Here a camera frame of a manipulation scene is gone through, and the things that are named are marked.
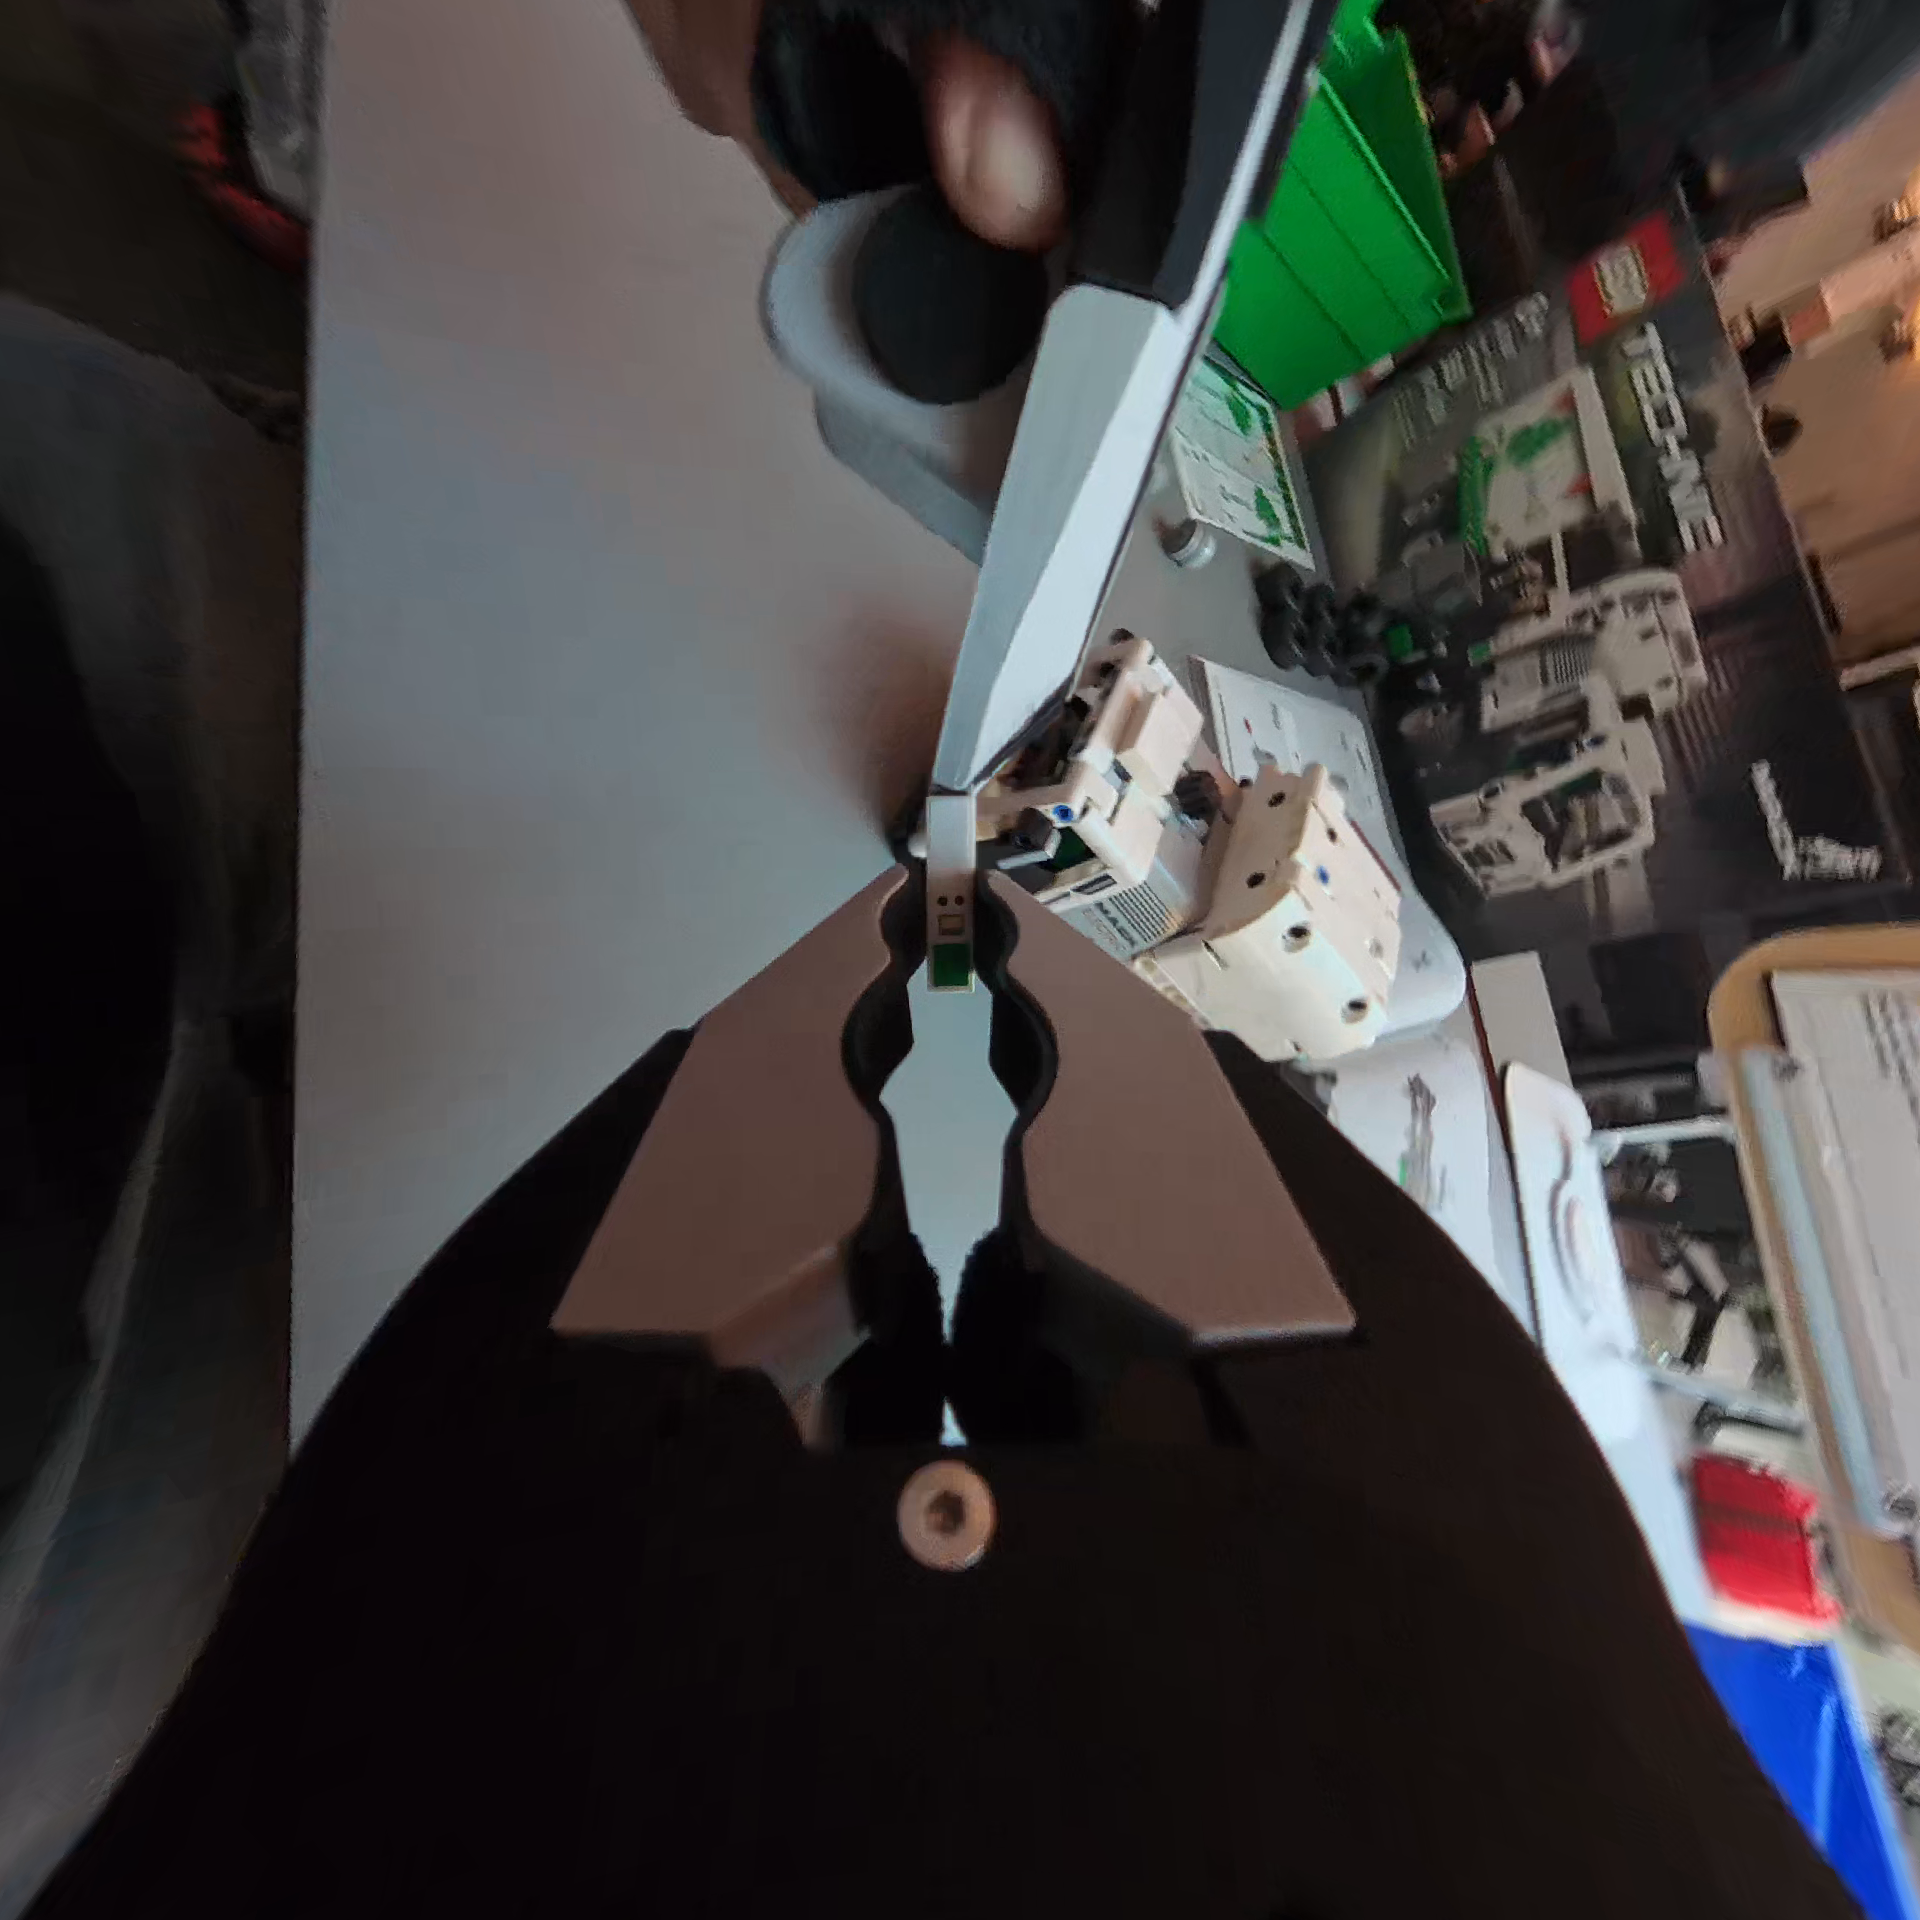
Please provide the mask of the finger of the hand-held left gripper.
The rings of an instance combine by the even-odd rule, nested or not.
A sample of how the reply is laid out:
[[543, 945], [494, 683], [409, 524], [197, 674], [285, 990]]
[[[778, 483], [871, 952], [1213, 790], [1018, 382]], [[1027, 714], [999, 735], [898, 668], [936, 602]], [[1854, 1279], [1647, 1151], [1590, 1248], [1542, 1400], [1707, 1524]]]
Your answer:
[[934, 795], [979, 790], [1079, 664], [1209, 320], [1078, 281], [1047, 314], [977, 577]]

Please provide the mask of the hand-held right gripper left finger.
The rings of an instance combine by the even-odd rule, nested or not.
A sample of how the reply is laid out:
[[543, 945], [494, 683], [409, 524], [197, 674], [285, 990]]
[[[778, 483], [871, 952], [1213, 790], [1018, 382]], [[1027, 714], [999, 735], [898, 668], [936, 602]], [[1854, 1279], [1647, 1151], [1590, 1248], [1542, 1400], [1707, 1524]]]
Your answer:
[[890, 868], [698, 1025], [559, 1338], [763, 1374], [843, 1444], [921, 1435], [921, 1246], [885, 1091], [914, 1044], [921, 878]]

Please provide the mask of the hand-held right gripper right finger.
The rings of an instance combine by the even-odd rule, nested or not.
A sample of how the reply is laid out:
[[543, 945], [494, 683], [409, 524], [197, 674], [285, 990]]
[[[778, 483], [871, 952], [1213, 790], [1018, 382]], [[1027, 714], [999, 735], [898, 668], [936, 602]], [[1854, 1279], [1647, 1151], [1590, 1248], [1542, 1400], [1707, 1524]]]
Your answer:
[[999, 1217], [971, 1256], [971, 1398], [1105, 1401], [1350, 1339], [1359, 1314], [1209, 1039], [1006, 878], [977, 887]]

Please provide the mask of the white lego truck model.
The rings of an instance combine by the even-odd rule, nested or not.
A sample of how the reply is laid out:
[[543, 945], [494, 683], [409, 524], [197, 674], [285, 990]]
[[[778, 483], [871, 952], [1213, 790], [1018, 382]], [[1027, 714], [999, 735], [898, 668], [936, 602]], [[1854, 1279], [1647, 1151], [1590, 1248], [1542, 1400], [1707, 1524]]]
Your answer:
[[977, 792], [977, 848], [1262, 1062], [1328, 1065], [1386, 1033], [1399, 881], [1323, 766], [1234, 780], [1146, 639], [1098, 644]]

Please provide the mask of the small white green lego piece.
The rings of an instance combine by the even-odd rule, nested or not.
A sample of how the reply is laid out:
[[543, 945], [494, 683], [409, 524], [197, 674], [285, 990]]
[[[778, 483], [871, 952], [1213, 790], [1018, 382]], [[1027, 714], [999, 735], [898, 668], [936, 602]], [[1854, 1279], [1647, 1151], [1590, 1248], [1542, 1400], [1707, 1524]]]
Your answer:
[[931, 992], [971, 992], [977, 984], [977, 800], [931, 792], [927, 831], [927, 974]]

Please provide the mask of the dark lego set box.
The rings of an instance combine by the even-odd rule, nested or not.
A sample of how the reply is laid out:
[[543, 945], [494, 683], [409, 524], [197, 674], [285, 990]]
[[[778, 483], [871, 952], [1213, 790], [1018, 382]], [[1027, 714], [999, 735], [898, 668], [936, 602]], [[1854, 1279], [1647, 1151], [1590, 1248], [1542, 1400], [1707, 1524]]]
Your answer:
[[1306, 480], [1397, 657], [1418, 883], [1470, 961], [1544, 963], [1571, 1055], [1704, 1042], [1743, 948], [1915, 908], [1915, 806], [1847, 711], [1679, 209], [1397, 374]]

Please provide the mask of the person's left hand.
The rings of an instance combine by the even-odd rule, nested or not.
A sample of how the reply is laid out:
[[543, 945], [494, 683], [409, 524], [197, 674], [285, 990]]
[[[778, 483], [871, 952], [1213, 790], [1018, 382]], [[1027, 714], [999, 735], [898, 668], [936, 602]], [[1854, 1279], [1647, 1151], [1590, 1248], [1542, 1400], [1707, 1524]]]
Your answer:
[[[626, 12], [686, 119], [737, 145], [784, 211], [810, 214], [815, 198], [761, 138], [752, 104], [766, 4], [630, 2]], [[911, 27], [901, 46], [919, 95], [931, 174], [951, 214], [998, 248], [1053, 249], [1067, 224], [1054, 113], [1016, 62], [959, 30]]]

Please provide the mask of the green printed sticker sheet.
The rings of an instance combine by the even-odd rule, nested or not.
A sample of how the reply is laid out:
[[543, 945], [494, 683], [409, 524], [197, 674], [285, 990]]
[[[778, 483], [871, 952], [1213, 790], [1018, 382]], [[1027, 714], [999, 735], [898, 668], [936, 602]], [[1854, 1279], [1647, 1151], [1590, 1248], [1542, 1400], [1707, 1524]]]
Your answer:
[[1189, 516], [1307, 579], [1323, 572], [1287, 424], [1241, 374], [1201, 360], [1166, 435]]

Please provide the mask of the black toy tyres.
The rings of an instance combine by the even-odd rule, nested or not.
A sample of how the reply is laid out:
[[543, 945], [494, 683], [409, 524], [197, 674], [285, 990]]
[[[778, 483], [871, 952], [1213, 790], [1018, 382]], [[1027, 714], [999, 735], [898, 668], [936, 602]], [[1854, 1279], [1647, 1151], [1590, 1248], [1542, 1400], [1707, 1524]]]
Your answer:
[[1256, 577], [1262, 648], [1281, 670], [1304, 670], [1339, 689], [1442, 694], [1465, 665], [1451, 630], [1374, 592], [1338, 592], [1287, 564]]

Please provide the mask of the white flat rounded board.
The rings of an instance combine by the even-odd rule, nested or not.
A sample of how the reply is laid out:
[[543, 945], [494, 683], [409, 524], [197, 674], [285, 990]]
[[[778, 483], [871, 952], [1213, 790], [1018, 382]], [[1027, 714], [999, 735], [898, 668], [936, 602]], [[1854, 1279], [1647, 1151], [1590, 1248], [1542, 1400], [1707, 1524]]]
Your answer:
[[1613, 1442], [1648, 1415], [1632, 1314], [1591, 1118], [1573, 1088], [1509, 1064], [1504, 1121], [1536, 1338], [1593, 1435]]

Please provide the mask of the green plastic bin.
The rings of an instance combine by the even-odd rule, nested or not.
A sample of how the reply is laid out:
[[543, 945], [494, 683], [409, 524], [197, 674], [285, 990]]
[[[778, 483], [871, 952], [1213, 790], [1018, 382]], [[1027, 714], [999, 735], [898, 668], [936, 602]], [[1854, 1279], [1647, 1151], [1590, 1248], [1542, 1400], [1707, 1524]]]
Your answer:
[[1336, 9], [1271, 198], [1232, 248], [1215, 345], [1283, 411], [1472, 318], [1409, 40], [1377, 15]]

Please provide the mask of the clipboard with paper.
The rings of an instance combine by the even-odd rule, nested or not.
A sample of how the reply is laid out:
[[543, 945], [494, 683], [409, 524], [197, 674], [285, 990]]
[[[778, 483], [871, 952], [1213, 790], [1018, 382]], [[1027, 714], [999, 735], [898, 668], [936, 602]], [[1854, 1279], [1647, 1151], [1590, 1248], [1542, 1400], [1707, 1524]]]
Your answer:
[[1753, 1115], [1741, 1079], [1744, 1050], [1777, 1042], [1767, 977], [1781, 969], [1915, 969], [1919, 926], [1809, 929], [1770, 939], [1744, 953], [1720, 982], [1710, 1001], [1713, 1055], [1725, 1073], [1736, 1124], [1736, 1158], [1744, 1201], [1760, 1248], [1795, 1390], [1814, 1431], [1823, 1507], [1835, 1554], [1840, 1595], [1866, 1635], [1919, 1649], [1919, 1546], [1881, 1539], [1862, 1527], [1840, 1478], [1840, 1458], [1826, 1394], [1814, 1368], [1809, 1323], [1785, 1259], [1785, 1238], [1760, 1170]]

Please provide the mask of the person's grey trousers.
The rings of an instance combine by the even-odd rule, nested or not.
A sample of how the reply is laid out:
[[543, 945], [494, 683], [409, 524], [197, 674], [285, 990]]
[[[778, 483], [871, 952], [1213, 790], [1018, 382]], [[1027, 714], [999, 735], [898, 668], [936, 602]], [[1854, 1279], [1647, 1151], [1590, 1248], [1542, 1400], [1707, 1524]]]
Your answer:
[[288, 1449], [303, 486], [203, 379], [5, 298], [5, 1915]]

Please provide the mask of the red ribbed object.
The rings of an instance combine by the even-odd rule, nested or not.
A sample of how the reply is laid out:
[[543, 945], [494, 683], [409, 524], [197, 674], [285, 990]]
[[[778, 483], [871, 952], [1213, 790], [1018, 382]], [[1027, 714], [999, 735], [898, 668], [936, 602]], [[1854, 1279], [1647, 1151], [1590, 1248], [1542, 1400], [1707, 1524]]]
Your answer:
[[1720, 1601], [1802, 1626], [1840, 1618], [1817, 1497], [1738, 1455], [1689, 1460], [1696, 1548]]

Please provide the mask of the blue plastic bin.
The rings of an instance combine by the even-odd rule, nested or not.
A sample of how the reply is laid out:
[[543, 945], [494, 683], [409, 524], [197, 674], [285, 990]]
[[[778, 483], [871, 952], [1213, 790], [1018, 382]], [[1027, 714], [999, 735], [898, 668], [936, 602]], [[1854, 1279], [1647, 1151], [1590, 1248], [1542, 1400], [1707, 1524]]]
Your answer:
[[1753, 1759], [1870, 1919], [1915, 1919], [1905, 1826], [1834, 1643], [1688, 1624], [1698, 1667]]

